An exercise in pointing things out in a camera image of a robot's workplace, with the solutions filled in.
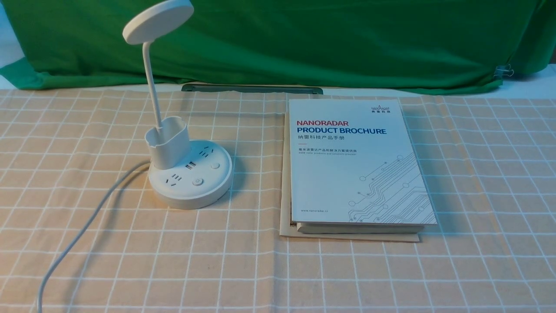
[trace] round power strip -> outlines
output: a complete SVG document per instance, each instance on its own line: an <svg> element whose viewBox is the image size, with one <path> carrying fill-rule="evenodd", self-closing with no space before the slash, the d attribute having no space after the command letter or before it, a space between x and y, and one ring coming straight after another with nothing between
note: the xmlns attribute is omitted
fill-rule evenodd
<svg viewBox="0 0 556 313"><path fill-rule="evenodd" d="M208 140L192 140L191 152L170 169L151 164L148 178L157 196L171 208L198 209L215 203L232 184L232 158Z"/></svg>

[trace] book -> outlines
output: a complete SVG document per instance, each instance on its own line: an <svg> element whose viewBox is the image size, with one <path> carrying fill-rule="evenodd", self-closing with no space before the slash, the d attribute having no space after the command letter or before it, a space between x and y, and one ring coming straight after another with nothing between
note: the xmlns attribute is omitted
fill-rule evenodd
<svg viewBox="0 0 556 313"><path fill-rule="evenodd" d="M417 233L436 224L396 100L290 100L289 119L299 232Z"/></svg>
<svg viewBox="0 0 556 313"><path fill-rule="evenodd" d="M289 114L284 115L284 147L282 160L282 195L280 203L280 236L293 238L347 239L362 241L419 242L419 236L411 233L302 233L297 223L291 220L291 180L290 180L290 128Z"/></svg>

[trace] desk lamp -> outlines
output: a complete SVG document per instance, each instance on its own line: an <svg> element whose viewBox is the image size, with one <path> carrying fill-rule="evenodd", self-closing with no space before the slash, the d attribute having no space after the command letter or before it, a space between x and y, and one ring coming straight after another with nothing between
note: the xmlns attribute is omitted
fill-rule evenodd
<svg viewBox="0 0 556 313"><path fill-rule="evenodd" d="M190 140L179 116L162 120L152 77L149 49L159 37L175 30L193 15L189 0L166 0L131 19L123 37L143 44L143 62L156 115L156 126L145 134L151 164L148 178L156 195L172 208L196 209L216 202L232 183L232 159L222 146Z"/></svg>

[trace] binder clip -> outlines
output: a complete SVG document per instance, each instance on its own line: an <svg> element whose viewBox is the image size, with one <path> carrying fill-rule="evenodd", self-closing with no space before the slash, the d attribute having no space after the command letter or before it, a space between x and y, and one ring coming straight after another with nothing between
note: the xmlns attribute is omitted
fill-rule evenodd
<svg viewBox="0 0 556 313"><path fill-rule="evenodd" d="M511 64L507 64L507 65L500 65L496 67L496 70L494 70L494 75L493 77L497 77L497 78L503 78L504 76L506 77L512 77L514 76L514 70L512 70L512 65Z"/></svg>

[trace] green backdrop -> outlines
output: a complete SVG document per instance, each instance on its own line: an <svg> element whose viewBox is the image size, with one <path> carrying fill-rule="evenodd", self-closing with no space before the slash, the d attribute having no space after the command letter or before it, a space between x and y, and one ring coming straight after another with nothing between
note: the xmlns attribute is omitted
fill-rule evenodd
<svg viewBox="0 0 556 313"><path fill-rule="evenodd" d="M20 89L146 82L124 25L156 0L2 0L26 58L0 70ZM482 92L546 67L556 0L193 0L151 47L158 82Z"/></svg>

